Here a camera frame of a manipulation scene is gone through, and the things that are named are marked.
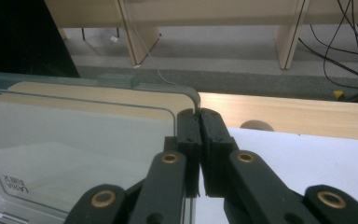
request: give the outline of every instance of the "glass panel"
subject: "glass panel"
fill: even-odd
[[[165,108],[0,91],[0,185],[69,212],[88,189],[145,178],[174,123]]]

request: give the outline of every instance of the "white table surface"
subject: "white table surface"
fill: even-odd
[[[358,201],[358,140],[229,128],[240,149],[260,155],[288,188],[304,194],[329,185]],[[202,180],[196,223],[228,223],[222,199],[205,197]]]

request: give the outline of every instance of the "gray floor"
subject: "gray floor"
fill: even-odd
[[[328,43],[336,25],[314,26]],[[65,44],[82,77],[103,73],[136,75],[143,82],[188,85],[197,91],[335,100],[333,90],[353,95],[358,90],[341,88],[324,77],[323,60],[297,45],[290,70],[281,70],[275,49],[275,26],[161,27],[161,38],[140,67],[134,68],[121,32],[117,43],[110,40],[116,29],[65,29]],[[313,49],[325,53],[304,26],[301,38]],[[333,46],[357,50],[353,33],[343,25]],[[358,56],[330,51],[329,56],[358,71]],[[358,86],[358,77],[331,63],[328,76],[345,85]]]

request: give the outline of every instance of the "black plastic linkage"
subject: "black plastic linkage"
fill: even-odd
[[[225,198],[224,209],[229,224],[254,223],[235,189],[229,190]]]
[[[136,201],[138,200],[139,194],[141,193],[142,186],[145,180],[141,180],[129,189],[126,189],[126,211],[130,214],[135,208]]]
[[[201,137],[199,118],[192,109],[184,110],[177,116],[177,151],[186,156],[186,196],[199,195]]]
[[[238,146],[229,135],[220,114],[210,109],[201,109],[201,137],[205,192],[209,197],[225,197],[228,186],[228,155],[238,150]]]
[[[321,223],[358,223],[358,202],[339,189],[325,185],[310,187],[304,204]]]
[[[182,223],[185,172],[183,154],[159,153],[152,161],[129,223]]]
[[[319,223],[257,154],[232,152],[227,175],[253,223]]]
[[[113,185],[100,185],[87,191],[69,213],[65,224],[125,223],[125,191]]]

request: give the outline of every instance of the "light wood plank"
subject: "light wood plank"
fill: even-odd
[[[128,10],[127,2],[117,0],[117,4],[117,13],[122,20],[122,26],[126,33],[131,62],[134,65],[141,64],[159,39],[158,27],[144,27],[142,24],[133,22],[132,11]]]
[[[290,23],[278,26],[275,33],[275,44],[281,69],[289,69],[297,46],[297,40],[301,33],[301,24],[307,13],[310,0],[297,2],[296,12]]]
[[[120,0],[145,26],[289,25],[300,0]],[[358,1],[355,2],[358,21]],[[338,23],[337,0],[310,0],[305,23]]]
[[[45,0],[60,28],[118,27],[117,4],[112,0]]]
[[[201,106],[219,112],[228,127],[256,119],[276,132],[358,139],[358,104],[200,93]]]

